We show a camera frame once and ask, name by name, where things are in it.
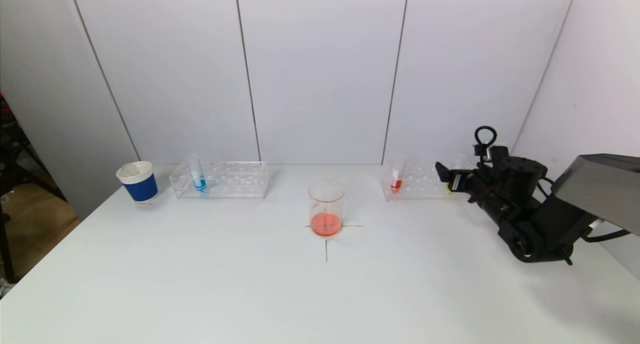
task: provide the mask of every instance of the wooden floor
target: wooden floor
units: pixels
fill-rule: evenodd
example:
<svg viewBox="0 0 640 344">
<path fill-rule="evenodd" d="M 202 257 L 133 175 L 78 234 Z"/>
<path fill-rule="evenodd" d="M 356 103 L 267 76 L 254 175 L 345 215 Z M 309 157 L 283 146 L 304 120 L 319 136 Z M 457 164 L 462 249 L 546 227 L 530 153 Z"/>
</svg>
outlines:
<svg viewBox="0 0 640 344">
<path fill-rule="evenodd" d="M 53 182 L 48 175 L 42 179 Z M 80 224 L 68 203 L 36 184 L 14 187 L 2 211 L 11 216 L 6 230 L 13 270 L 19 278 Z"/>
</svg>

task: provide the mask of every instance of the red liquid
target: red liquid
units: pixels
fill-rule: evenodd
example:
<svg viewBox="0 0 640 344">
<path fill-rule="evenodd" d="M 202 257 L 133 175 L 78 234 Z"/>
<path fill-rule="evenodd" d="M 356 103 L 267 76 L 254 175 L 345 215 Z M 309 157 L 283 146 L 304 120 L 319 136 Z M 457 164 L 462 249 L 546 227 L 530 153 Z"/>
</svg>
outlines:
<svg viewBox="0 0 640 344">
<path fill-rule="evenodd" d="M 391 183 L 391 191 L 393 193 L 398 193 L 400 187 L 402 187 L 402 179 L 395 180 L 393 183 Z"/>
<path fill-rule="evenodd" d="M 340 232 L 341 227 L 340 218 L 331 212 L 321 212 L 311 218 L 311 230 L 322 237 L 331 237 Z"/>
</svg>

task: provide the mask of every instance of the test tube with red liquid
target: test tube with red liquid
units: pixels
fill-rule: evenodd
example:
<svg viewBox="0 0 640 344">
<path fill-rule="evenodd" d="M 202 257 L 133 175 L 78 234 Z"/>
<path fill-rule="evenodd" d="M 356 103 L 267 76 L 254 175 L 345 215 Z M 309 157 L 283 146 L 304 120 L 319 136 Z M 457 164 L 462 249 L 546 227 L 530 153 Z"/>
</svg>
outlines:
<svg viewBox="0 0 640 344">
<path fill-rule="evenodd" d="M 309 187 L 310 227 L 320 237 L 338 234 L 343 227 L 345 189 L 335 180 L 323 179 Z"/>
<path fill-rule="evenodd" d="M 391 192 L 398 193 L 400 191 L 406 168 L 407 158 L 404 155 L 400 158 L 400 161 L 391 164 Z"/>
</svg>

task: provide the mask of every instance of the cup rim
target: cup rim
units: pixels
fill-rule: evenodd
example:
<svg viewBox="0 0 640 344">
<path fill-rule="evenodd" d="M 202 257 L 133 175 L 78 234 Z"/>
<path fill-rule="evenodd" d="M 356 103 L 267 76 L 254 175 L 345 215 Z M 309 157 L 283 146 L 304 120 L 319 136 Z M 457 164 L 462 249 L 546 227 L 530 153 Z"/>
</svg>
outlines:
<svg viewBox="0 0 640 344">
<path fill-rule="evenodd" d="M 319 182 L 327 182 L 327 183 L 331 183 L 331 185 L 335 185 L 336 187 L 338 187 L 340 189 L 340 196 L 338 196 L 338 198 L 335 198 L 335 199 L 332 199 L 332 200 L 320 200 L 318 198 L 315 198 L 315 196 L 313 196 L 313 194 L 311 194 L 311 189 L 313 188 L 314 184 L 319 183 Z M 317 182 L 314 182 L 310 186 L 308 186 L 307 189 L 306 189 L 306 193 L 309 195 L 309 198 L 313 199 L 314 201 L 317 201 L 318 203 L 334 203 L 334 202 L 339 201 L 340 199 L 342 199 L 345 196 L 345 186 L 342 185 L 337 180 L 321 179 L 321 180 L 318 180 Z"/>
</svg>

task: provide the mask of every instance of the blue liquid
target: blue liquid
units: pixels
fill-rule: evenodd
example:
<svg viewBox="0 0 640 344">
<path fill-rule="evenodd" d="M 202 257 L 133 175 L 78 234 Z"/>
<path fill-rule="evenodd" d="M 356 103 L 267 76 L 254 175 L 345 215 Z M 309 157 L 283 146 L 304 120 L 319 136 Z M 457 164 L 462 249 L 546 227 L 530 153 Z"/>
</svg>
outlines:
<svg viewBox="0 0 640 344">
<path fill-rule="evenodd" d="M 199 182 L 194 180 L 193 184 L 196 186 L 196 191 L 204 192 L 207 189 L 207 182 L 204 180 L 204 175 L 200 176 Z"/>
</svg>

